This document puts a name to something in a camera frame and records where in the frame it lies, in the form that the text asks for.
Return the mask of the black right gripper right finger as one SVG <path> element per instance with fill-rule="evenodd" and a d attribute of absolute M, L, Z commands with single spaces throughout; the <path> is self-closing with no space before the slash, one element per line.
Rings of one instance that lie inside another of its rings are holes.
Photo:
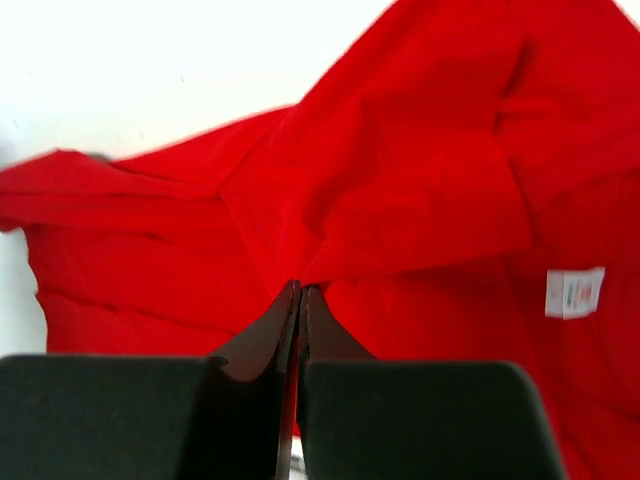
<path fill-rule="evenodd" d="M 298 424 L 311 479 L 563 479 L 531 378 L 508 362 L 374 358 L 302 292 Z"/>

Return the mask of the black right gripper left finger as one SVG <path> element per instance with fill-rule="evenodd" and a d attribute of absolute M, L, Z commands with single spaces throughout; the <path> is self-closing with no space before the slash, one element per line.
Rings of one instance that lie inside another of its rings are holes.
<path fill-rule="evenodd" d="M 5 479 L 285 479 L 301 288 L 201 357 L 1 362 Z"/>

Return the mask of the red t-shirt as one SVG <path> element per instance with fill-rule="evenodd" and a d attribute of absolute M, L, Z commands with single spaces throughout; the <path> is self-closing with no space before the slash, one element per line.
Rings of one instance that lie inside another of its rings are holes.
<path fill-rule="evenodd" d="M 639 32 L 398 1 L 297 104 L 1 174 L 53 353 L 205 354 L 290 279 L 381 359 L 507 360 L 573 479 L 639 475 Z"/>

